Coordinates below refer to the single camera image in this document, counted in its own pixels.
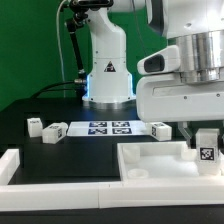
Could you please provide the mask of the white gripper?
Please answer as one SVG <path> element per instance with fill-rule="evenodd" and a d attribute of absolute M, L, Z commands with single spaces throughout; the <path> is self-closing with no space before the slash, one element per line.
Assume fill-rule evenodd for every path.
<path fill-rule="evenodd" d="M 144 122 L 179 122 L 191 145 L 186 121 L 224 119 L 224 51 L 201 52 L 170 45 L 137 64 L 138 117 Z"/>

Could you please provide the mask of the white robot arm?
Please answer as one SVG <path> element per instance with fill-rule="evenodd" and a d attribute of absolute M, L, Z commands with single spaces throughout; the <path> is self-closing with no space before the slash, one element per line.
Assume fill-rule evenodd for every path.
<path fill-rule="evenodd" d="M 147 9 L 147 23 L 167 46 L 143 59 L 132 88 L 126 36 L 98 6 L 87 12 L 93 46 L 88 104 L 136 100 L 144 122 L 224 120 L 224 0 L 114 0 L 113 12 Z"/>

